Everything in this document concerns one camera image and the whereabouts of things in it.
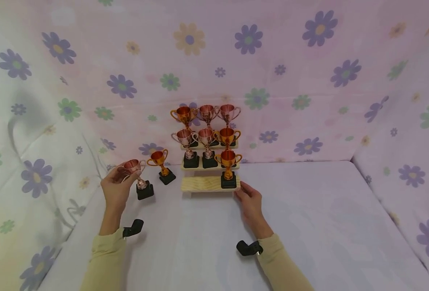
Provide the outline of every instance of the black clip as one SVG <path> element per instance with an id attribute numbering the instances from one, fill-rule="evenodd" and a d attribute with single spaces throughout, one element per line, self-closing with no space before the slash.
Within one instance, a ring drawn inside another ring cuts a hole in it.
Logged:
<path id="1" fill-rule="evenodd" d="M 246 244 L 243 240 L 237 243 L 237 251 L 243 256 L 263 253 L 263 248 L 258 241 L 254 241 L 251 245 Z"/>
<path id="2" fill-rule="evenodd" d="M 122 232 L 122 237 L 126 238 L 128 236 L 136 235 L 142 231 L 142 227 L 143 227 L 143 220 L 136 219 L 132 223 L 131 227 L 124 228 L 124 231 Z"/>

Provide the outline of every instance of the black trophy base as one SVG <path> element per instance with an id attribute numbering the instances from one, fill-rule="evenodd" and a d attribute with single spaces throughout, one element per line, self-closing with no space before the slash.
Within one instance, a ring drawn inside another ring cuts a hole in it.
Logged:
<path id="1" fill-rule="evenodd" d="M 184 154 L 184 168 L 191 169 L 191 168 L 198 168 L 198 163 L 200 162 L 200 157 L 196 152 L 193 152 L 193 158 L 190 160 L 186 158 Z"/>
<path id="2" fill-rule="evenodd" d="M 218 162 L 215 160 L 215 151 L 211 151 L 211 159 L 205 158 L 205 152 L 203 152 L 202 166 L 204 169 L 214 168 L 218 166 Z"/>
<path id="3" fill-rule="evenodd" d="M 235 189 L 237 188 L 236 175 L 232 172 L 232 179 L 226 180 L 224 179 L 224 172 L 221 175 L 221 188 L 223 189 Z"/>
<path id="4" fill-rule="evenodd" d="M 137 188 L 137 199 L 139 200 L 147 199 L 148 197 L 155 195 L 153 192 L 153 185 L 150 184 L 150 181 L 148 180 L 146 182 L 147 187 L 145 189 L 139 189 L 137 185 L 135 186 Z"/>
<path id="5" fill-rule="evenodd" d="M 159 172 L 159 175 L 160 175 L 160 180 L 163 182 L 163 184 L 165 184 L 165 185 L 168 185 L 169 183 L 171 183 L 172 181 L 174 181 L 175 180 L 175 178 L 176 178 L 176 175 L 174 175 L 172 172 L 171 172 L 171 170 L 170 169 L 168 169 L 169 170 L 169 174 L 168 175 L 166 175 L 166 176 L 163 176 L 162 174 L 161 174 L 161 172 Z"/>

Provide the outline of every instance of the gold trophy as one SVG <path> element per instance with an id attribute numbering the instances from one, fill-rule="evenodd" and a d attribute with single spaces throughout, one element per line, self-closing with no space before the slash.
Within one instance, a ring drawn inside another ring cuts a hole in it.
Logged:
<path id="1" fill-rule="evenodd" d="M 205 146 L 205 151 L 203 152 L 202 157 L 202 166 L 204 169 L 214 168 L 218 166 L 218 163 L 214 159 L 215 151 L 210 150 L 210 145 L 214 141 L 214 131 L 210 128 L 200 129 L 198 134 L 192 132 L 192 137 L 194 140 Z"/>
<path id="2" fill-rule="evenodd" d="M 206 122 L 206 127 L 211 129 L 211 120 L 218 116 L 219 107 L 206 104 L 200 106 L 200 108 L 198 108 L 198 111 L 200 113 L 200 119 Z"/>
<path id="3" fill-rule="evenodd" d="M 232 128 L 226 127 L 220 131 L 215 131 L 213 133 L 214 138 L 221 143 L 222 146 L 226 146 L 226 150 L 229 150 L 229 147 L 236 145 L 237 140 L 241 136 L 240 131 L 234 131 Z"/>
<path id="4" fill-rule="evenodd" d="M 242 155 L 236 154 L 232 150 L 225 150 L 221 154 L 215 155 L 214 159 L 226 167 L 226 171 L 221 175 L 221 188 L 235 189 L 237 187 L 236 175 L 231 171 L 231 167 L 241 161 Z"/>
<path id="5" fill-rule="evenodd" d="M 171 137 L 186 148 L 184 168 L 197 168 L 200 157 L 197 152 L 190 149 L 190 145 L 193 143 L 192 132 L 189 129 L 181 129 L 177 133 L 172 133 Z"/>
<path id="6" fill-rule="evenodd" d="M 198 108 L 189 108 L 188 106 L 181 106 L 177 108 L 177 110 L 171 110 L 170 114 L 178 122 L 184 123 L 186 129 L 192 132 L 188 124 L 192 120 L 196 119 L 198 114 Z"/>
<path id="7" fill-rule="evenodd" d="M 168 157 L 168 150 L 164 149 L 162 151 L 158 150 L 158 151 L 152 153 L 150 156 L 150 159 L 147 160 L 148 166 L 153 166 L 153 167 L 160 166 L 161 167 L 161 172 L 159 172 L 160 180 L 165 185 L 168 185 L 169 183 L 174 181 L 174 179 L 176 178 L 176 176 L 171 172 L 171 170 L 164 166 L 164 162 L 165 162 L 167 157 Z"/>
<path id="8" fill-rule="evenodd" d="M 219 108 L 218 117 L 224 120 L 226 127 L 229 127 L 229 123 L 234 120 L 241 113 L 240 107 L 235 107 L 232 104 L 224 104 Z"/>

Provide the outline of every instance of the white sheet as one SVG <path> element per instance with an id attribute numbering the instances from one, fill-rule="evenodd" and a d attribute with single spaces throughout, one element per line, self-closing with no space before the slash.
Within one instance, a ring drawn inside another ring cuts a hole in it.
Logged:
<path id="1" fill-rule="evenodd" d="M 123 225 L 145 221 L 128 239 L 127 290 L 267 290 L 254 257 L 236 243 L 253 241 L 231 194 L 183 195 L 157 169 L 144 176 L 155 199 L 129 199 Z M 423 290 L 429 275 L 350 162 L 242 164 L 238 175 L 263 194 L 263 212 L 289 254 L 318 290 Z M 40 290 L 78 290 L 104 199 L 98 192 L 65 243 Z"/>

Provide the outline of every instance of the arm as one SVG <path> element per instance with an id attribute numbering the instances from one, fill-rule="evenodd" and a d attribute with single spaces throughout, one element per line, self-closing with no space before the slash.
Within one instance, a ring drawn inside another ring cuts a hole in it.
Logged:
<path id="1" fill-rule="evenodd" d="M 258 256 L 261 268 L 274 291 L 313 291 L 312 285 L 294 264 L 261 212 L 261 194 L 250 185 L 241 182 L 235 192 L 242 204 L 242 217 L 251 228 L 263 248 Z"/>

